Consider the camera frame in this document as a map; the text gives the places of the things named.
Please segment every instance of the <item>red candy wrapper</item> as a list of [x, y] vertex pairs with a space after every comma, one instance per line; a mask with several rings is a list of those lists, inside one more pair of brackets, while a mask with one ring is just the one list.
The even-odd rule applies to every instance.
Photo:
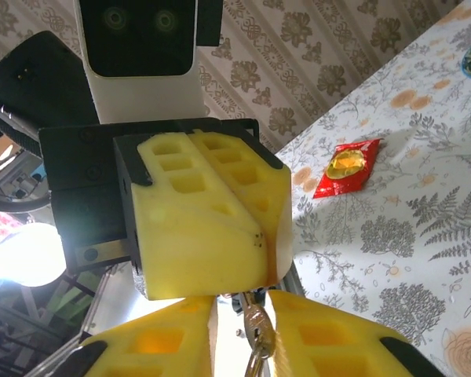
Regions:
[[380, 140], [337, 145], [314, 193], [314, 199], [363, 189], [374, 167]]

